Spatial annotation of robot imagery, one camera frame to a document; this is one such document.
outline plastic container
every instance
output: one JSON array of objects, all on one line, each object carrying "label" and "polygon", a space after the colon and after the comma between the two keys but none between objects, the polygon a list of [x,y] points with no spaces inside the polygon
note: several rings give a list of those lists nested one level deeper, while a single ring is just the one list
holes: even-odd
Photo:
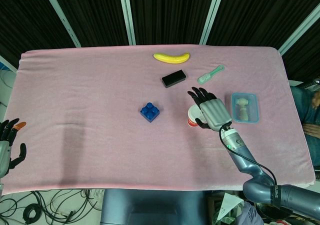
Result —
[{"label": "plastic container", "polygon": [[200,119],[203,123],[207,122],[198,105],[194,104],[188,110],[188,125],[190,127],[198,126],[196,118]]},{"label": "plastic container", "polygon": [[256,124],[259,122],[257,96],[253,93],[233,93],[231,96],[232,118],[238,123]]}]

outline clear plastic box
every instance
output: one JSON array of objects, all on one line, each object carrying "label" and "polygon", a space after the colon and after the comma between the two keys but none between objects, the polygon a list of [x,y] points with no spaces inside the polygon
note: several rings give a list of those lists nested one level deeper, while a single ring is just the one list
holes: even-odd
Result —
[{"label": "clear plastic box", "polygon": [[256,124],[259,122],[257,96],[253,93],[235,92],[231,96],[232,118],[238,123]]}]

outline robotic hand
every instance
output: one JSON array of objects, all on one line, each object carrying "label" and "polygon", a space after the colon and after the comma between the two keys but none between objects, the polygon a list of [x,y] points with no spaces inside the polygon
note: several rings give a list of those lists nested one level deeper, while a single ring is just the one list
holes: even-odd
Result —
[{"label": "robotic hand", "polygon": [[238,132],[230,128],[232,119],[223,102],[203,88],[192,87],[192,90],[194,92],[188,91],[188,94],[207,121],[202,123],[196,118],[196,123],[203,129],[219,132],[220,141],[238,170],[252,176],[243,184],[244,195],[255,203],[273,204],[320,220],[320,194],[293,185],[277,185],[274,174],[255,160]]},{"label": "robotic hand", "polygon": [[[8,174],[10,169],[14,169],[26,158],[26,144],[20,145],[20,155],[14,160],[11,159],[11,147],[16,138],[17,132],[26,125],[26,122],[20,122],[19,118],[12,121],[5,120],[0,123],[0,179]],[[0,196],[3,190],[3,184],[0,183]]]}]

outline banana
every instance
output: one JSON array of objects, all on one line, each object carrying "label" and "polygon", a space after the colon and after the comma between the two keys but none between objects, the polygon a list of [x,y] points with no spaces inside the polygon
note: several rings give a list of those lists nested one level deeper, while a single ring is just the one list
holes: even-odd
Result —
[{"label": "banana", "polygon": [[161,62],[168,64],[181,64],[190,58],[190,53],[186,52],[180,56],[171,56],[164,53],[155,53],[153,57]]}]

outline pink tablecloth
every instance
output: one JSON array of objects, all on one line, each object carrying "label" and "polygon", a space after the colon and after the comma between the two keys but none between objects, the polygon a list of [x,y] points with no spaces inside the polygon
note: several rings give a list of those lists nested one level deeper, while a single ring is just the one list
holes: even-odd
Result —
[{"label": "pink tablecloth", "polygon": [[[182,64],[153,53],[190,52]],[[218,133],[189,127],[187,94],[197,78],[224,64],[203,87],[230,109],[234,92],[258,97],[258,124],[234,123],[257,161],[279,184],[315,181],[283,61],[270,47],[153,45],[34,50],[22,55],[7,109],[27,121],[16,138],[26,160],[3,179],[4,194],[43,189],[130,188],[241,190],[240,173]],[[182,69],[187,79],[165,88],[161,77]],[[149,123],[140,109],[152,102]]]}]

